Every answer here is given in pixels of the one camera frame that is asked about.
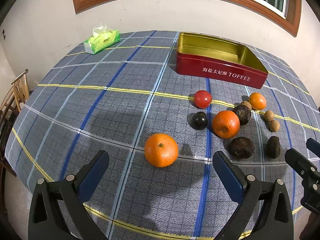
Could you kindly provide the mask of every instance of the floor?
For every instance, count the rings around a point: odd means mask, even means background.
[[[28,239],[28,219],[32,194],[23,183],[6,173],[5,178],[5,205],[8,211],[9,222],[22,240]],[[310,211],[302,208],[299,211],[294,225],[294,240],[299,240],[299,235],[304,229]]]

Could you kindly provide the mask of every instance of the red tomato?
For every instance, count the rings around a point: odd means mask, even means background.
[[[201,109],[207,108],[212,101],[212,96],[205,90],[199,90],[194,96],[195,104]]]

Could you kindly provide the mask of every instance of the blue checkered tablecloth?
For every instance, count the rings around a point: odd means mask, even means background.
[[[259,180],[284,180],[296,213],[303,196],[300,177],[285,163],[294,147],[319,168],[306,149],[308,138],[320,138],[320,113],[307,89],[278,57],[248,46],[269,71],[262,89],[175,72],[178,32],[121,34],[121,42],[90,55],[82,44],[63,57],[34,90],[10,134],[5,156],[28,189],[39,178],[63,179],[77,173],[98,150],[110,165],[85,207],[112,240],[212,239],[237,207],[215,170],[212,154],[222,150],[245,174]],[[209,130],[193,130],[188,122],[198,112],[190,95],[212,94],[207,115],[237,104],[253,92],[267,100],[265,110],[277,114],[281,128],[271,133],[261,114],[237,136],[250,138],[252,157],[239,160],[227,151],[230,140]],[[166,168],[151,166],[143,147],[153,133],[172,136],[179,146],[177,161]],[[265,155],[268,138],[276,135],[281,155]],[[79,236],[66,208],[69,229]],[[253,228],[261,204],[246,228]]]

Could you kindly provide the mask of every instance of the dark brown ball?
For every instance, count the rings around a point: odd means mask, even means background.
[[[231,153],[241,159],[246,159],[252,156],[254,145],[249,138],[237,137],[230,144]]]
[[[280,156],[281,153],[281,145],[279,141],[279,137],[271,136],[267,143],[266,155],[272,159],[275,159]]]
[[[245,105],[236,106],[233,112],[238,116],[240,125],[247,124],[251,118],[250,108]]]

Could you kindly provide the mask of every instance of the orange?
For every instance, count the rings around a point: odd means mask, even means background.
[[[229,139],[239,132],[240,121],[234,112],[225,110],[213,118],[212,128],[219,137]]]
[[[177,159],[178,145],[171,136],[164,133],[155,133],[146,141],[144,155],[151,165],[166,167]]]
[[[249,97],[249,103],[255,110],[262,110],[267,106],[267,101],[260,93],[252,93]]]

